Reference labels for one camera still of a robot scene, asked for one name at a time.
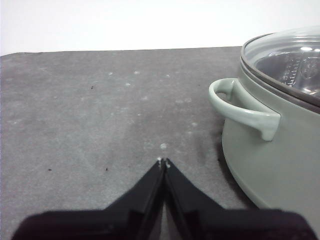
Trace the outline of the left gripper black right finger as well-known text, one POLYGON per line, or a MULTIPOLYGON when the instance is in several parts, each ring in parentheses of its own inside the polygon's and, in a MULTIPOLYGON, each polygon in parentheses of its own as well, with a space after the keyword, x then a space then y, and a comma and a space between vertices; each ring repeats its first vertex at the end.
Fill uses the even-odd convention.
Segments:
POLYGON ((315 240, 304 217, 279 209, 226 209, 166 159, 166 205, 183 240, 315 240))

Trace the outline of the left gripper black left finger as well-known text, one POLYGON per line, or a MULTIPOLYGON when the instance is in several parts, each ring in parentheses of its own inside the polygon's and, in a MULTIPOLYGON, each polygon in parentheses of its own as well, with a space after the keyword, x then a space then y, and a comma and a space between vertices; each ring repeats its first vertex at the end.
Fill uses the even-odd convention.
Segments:
POLYGON ((148 240, 161 222, 165 161, 159 159, 105 209, 47 211, 27 217, 14 240, 148 240))

